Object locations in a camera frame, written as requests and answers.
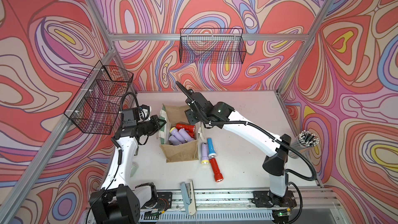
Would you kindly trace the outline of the red flashlight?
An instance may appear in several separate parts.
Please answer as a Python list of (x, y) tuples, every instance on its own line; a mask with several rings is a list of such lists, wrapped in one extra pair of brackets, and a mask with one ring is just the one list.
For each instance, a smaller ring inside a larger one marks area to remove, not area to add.
[(192, 138), (195, 138), (195, 134), (193, 132), (187, 132)]
[(194, 126), (194, 125), (188, 125), (188, 124), (178, 123), (178, 124), (176, 124), (175, 127), (176, 127), (178, 130), (184, 129), (184, 130), (186, 130), (187, 132), (192, 132), (192, 133), (195, 132), (195, 126)]
[(210, 162), (212, 171), (214, 173), (215, 182), (218, 183), (218, 182), (223, 181), (223, 175), (222, 175), (222, 173), (221, 173), (221, 171), (219, 169), (219, 166), (218, 166), (218, 163), (217, 163), (216, 159), (215, 158), (211, 158), (209, 160), (209, 162)]

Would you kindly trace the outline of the burlap tote bag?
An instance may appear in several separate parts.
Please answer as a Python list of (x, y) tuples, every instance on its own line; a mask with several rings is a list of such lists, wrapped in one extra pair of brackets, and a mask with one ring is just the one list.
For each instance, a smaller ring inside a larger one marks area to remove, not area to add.
[(160, 148), (166, 157), (167, 163), (195, 161), (199, 159), (199, 145), (197, 140), (178, 145), (174, 145), (169, 140), (172, 136), (170, 129), (174, 128), (176, 124), (189, 124), (185, 113), (187, 110), (189, 110), (188, 106), (162, 105), (160, 119), (165, 120), (166, 124), (158, 132), (158, 137), (160, 139)]

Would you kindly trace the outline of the long purple flashlight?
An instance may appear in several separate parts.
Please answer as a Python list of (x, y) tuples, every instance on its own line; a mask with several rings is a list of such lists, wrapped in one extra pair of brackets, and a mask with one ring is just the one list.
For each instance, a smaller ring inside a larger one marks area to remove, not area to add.
[(194, 138), (192, 138), (184, 129), (178, 130), (176, 127), (173, 127), (170, 129), (170, 135), (175, 136), (181, 144), (194, 141)]

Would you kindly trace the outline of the blue flashlight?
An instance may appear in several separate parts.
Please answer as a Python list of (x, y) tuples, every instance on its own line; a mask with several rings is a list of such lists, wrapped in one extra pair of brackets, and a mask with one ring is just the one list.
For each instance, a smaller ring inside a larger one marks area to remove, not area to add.
[(214, 145), (211, 138), (207, 139), (207, 146), (208, 146), (208, 157), (210, 159), (214, 158), (217, 153), (215, 152)]

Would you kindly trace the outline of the red flashlight bottom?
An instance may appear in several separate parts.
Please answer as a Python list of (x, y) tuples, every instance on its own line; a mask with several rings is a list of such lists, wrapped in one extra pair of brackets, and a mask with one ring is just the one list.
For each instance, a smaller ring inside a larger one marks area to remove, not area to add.
[(218, 166), (218, 163), (217, 163), (216, 159), (215, 158), (211, 158), (209, 160), (209, 162), (210, 162), (212, 171), (214, 173), (215, 182), (218, 183), (218, 182), (223, 181), (223, 175), (222, 175), (222, 173), (221, 173), (221, 171), (219, 169), (219, 166)]

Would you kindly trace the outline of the red flashlight top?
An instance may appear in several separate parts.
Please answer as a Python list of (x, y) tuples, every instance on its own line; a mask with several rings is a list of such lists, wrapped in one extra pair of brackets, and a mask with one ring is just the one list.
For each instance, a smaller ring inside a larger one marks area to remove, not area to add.
[(187, 132), (192, 138), (195, 138), (195, 134), (193, 132)]

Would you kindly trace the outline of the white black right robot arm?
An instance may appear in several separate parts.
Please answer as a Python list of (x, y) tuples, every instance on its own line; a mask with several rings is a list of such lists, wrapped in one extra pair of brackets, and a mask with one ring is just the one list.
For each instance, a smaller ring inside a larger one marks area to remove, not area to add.
[[(293, 207), (293, 204), (288, 202), (289, 173), (306, 181), (316, 180), (315, 167), (309, 159), (290, 146), (290, 136), (286, 134), (280, 136), (268, 132), (242, 116), (229, 104), (218, 102), (213, 105), (203, 94), (187, 89), (180, 82), (177, 82), (176, 85), (187, 97), (186, 104), (190, 109), (186, 110), (185, 113), (190, 124), (200, 122), (206, 129), (218, 127), (230, 131), (264, 152), (265, 160), (262, 168), (269, 174), (270, 180), (268, 200), (265, 207)], [(311, 176), (305, 176), (286, 168), (290, 152), (307, 164)]]

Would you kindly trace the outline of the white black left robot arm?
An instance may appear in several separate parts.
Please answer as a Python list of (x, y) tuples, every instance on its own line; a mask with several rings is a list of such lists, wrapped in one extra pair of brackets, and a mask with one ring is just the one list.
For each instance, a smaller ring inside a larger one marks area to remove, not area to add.
[(100, 190), (89, 199), (90, 211), (97, 224), (137, 224), (144, 206), (154, 207), (159, 198), (154, 183), (144, 183), (131, 188), (127, 180), (137, 168), (137, 156), (142, 136), (155, 135), (166, 124), (157, 115), (139, 122), (123, 117), (117, 132), (111, 138), (115, 153), (106, 179)]

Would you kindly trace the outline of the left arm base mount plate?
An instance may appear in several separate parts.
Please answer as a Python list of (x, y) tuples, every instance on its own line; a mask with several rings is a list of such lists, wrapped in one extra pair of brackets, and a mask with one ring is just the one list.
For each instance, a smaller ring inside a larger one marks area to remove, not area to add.
[(153, 206), (154, 209), (160, 211), (166, 211), (167, 209), (172, 207), (173, 193), (170, 191), (166, 192), (158, 192), (157, 193), (157, 202)]

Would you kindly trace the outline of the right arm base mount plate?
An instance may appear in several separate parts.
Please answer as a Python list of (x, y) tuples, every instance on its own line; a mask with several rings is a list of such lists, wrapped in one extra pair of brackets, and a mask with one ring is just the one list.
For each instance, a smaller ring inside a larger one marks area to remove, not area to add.
[(287, 190), (283, 197), (272, 194), (270, 191), (253, 191), (252, 193), (253, 198), (251, 198), (251, 202), (255, 204), (256, 207), (297, 207), (293, 192), (290, 190)]

